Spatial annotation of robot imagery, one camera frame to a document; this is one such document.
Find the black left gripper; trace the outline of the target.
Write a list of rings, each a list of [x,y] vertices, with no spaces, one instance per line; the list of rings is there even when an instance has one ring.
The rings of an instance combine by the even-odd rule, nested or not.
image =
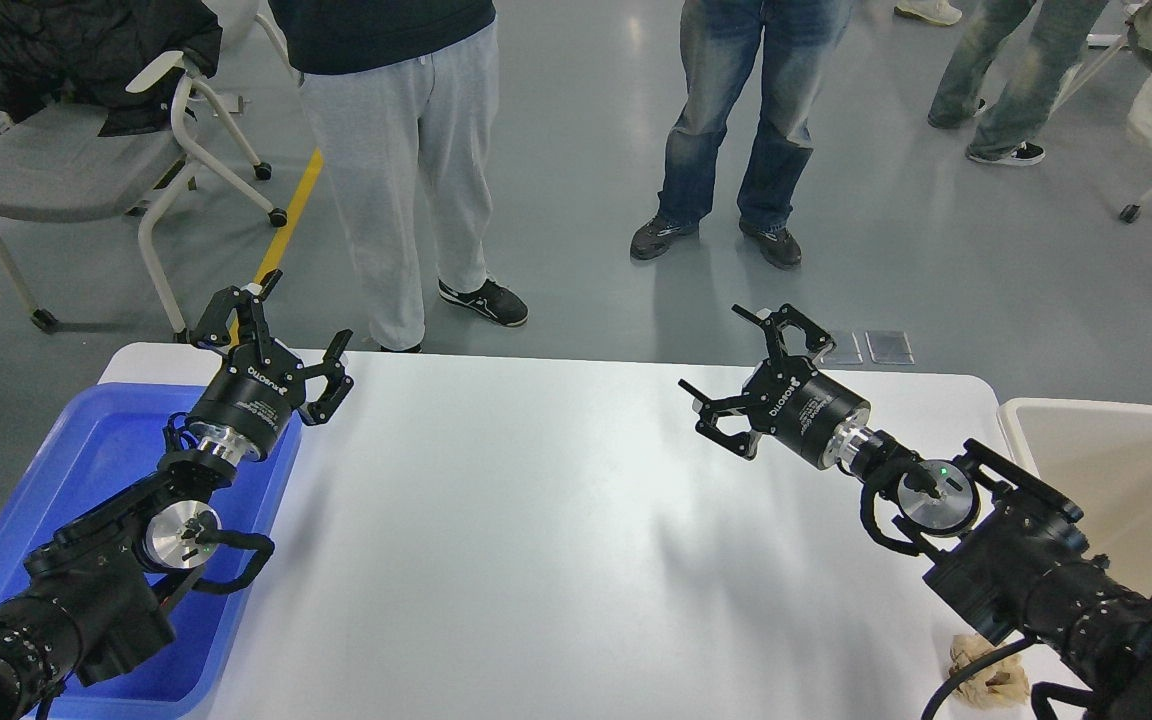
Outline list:
[[[288,347],[274,344],[264,305],[282,276],[282,270],[270,270],[260,282],[217,291],[188,331],[188,343],[195,347],[253,344],[257,351],[271,351],[265,359],[251,347],[232,351],[185,416],[197,450],[229,464],[268,457],[296,410],[306,427],[328,423],[355,387],[344,361],[353,329],[338,331],[320,363],[310,366]],[[314,378],[323,378],[325,387],[319,397],[306,401],[305,382]]]

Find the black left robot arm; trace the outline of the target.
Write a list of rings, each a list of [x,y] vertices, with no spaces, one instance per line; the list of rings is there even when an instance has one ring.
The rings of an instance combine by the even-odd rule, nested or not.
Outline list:
[[[271,334],[264,306],[280,278],[271,270],[212,296],[189,342],[221,366],[188,414],[166,420],[156,470],[24,560],[26,588],[0,602],[0,719],[45,719],[71,676],[92,685],[131,673],[177,637],[170,614],[189,592],[242,591],[273,556],[268,536],[225,528],[211,497],[243,461],[268,458],[293,416],[324,424],[355,386],[351,331],[314,365]]]

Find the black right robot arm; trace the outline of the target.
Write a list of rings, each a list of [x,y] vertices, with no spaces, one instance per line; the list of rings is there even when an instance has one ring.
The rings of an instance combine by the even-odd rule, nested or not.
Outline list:
[[[1087,558],[1078,505],[977,439],[956,457],[929,458],[869,429],[867,400],[817,366],[835,347],[828,332],[788,304],[736,313],[760,329],[768,355],[735,396],[694,392],[698,432],[748,460],[772,437],[814,468],[858,479],[867,536],[929,558],[925,584],[991,643],[948,674],[925,719],[969,679],[1034,644],[1082,682],[1034,684],[1038,719],[1055,717],[1055,705],[1087,719],[1152,719],[1152,596],[1112,579],[1106,556]]]

